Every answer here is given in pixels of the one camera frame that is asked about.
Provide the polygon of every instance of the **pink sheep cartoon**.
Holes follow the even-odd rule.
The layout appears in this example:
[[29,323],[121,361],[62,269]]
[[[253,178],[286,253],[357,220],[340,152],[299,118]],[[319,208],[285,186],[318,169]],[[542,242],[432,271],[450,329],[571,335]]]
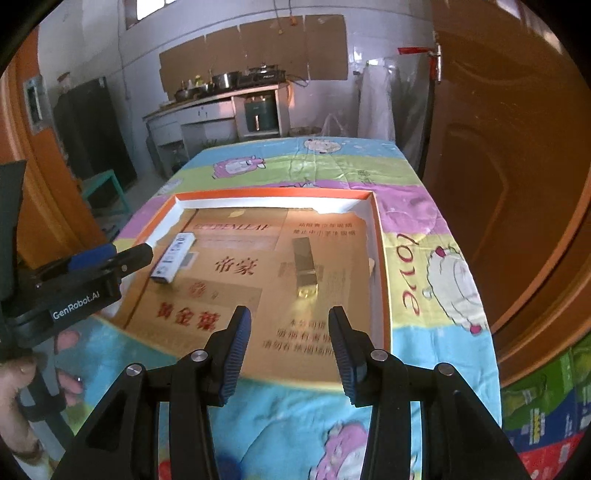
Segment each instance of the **pink sheep cartoon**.
[[[324,444],[324,456],[310,469],[309,480],[359,480],[367,442],[367,431],[360,423],[335,424]],[[417,455],[412,455],[409,480],[415,478],[416,462]]]
[[266,168],[265,160],[256,156],[229,158],[213,165],[214,179],[228,179],[235,175],[242,175],[247,171],[255,171],[258,168]]

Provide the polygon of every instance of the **floor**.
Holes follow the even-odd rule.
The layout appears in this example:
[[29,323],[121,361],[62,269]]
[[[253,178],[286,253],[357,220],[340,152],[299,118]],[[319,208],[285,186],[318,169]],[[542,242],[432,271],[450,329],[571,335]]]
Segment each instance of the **floor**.
[[[137,212],[164,183],[166,183],[166,180],[160,177],[155,171],[150,171],[138,178],[125,192],[125,198],[131,207],[132,214]],[[113,210],[122,208],[121,200],[117,200],[112,205]],[[110,241],[117,236],[127,221],[129,221],[125,215],[100,216],[95,219]]]

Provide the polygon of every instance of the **cooking pan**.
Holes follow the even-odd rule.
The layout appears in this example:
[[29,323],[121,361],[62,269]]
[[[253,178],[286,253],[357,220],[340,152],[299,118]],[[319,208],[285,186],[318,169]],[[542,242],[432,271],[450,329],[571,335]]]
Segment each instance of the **cooking pan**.
[[222,73],[220,75],[214,75],[212,77],[213,87],[218,92],[235,89],[239,76],[240,72],[228,72]]

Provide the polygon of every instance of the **human hand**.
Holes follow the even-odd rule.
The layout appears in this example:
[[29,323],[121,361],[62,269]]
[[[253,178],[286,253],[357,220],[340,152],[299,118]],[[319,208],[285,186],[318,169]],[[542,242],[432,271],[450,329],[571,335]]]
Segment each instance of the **human hand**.
[[[78,343],[80,334],[73,330],[61,332],[56,339],[56,353]],[[22,357],[0,364],[0,436],[17,455],[31,456],[40,451],[40,445],[29,422],[18,409],[18,393],[28,386],[35,376],[34,357]],[[80,380],[58,370],[57,379],[68,406],[77,404],[83,386]]]

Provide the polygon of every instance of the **teal stool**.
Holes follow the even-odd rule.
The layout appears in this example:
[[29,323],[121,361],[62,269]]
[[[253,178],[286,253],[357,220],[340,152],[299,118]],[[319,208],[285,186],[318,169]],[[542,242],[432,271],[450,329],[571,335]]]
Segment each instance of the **teal stool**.
[[107,170],[103,173],[99,173],[94,177],[82,181],[82,198],[85,202],[88,201],[88,197],[92,195],[97,189],[106,183],[107,181],[113,182],[113,187],[117,191],[119,198],[121,199],[121,203],[123,204],[123,208],[121,210],[109,210],[106,214],[107,215],[125,215],[129,218],[133,215],[131,211],[131,207],[129,203],[127,203],[127,198],[125,198],[125,193],[119,184],[119,180],[115,176],[115,172],[113,170]]

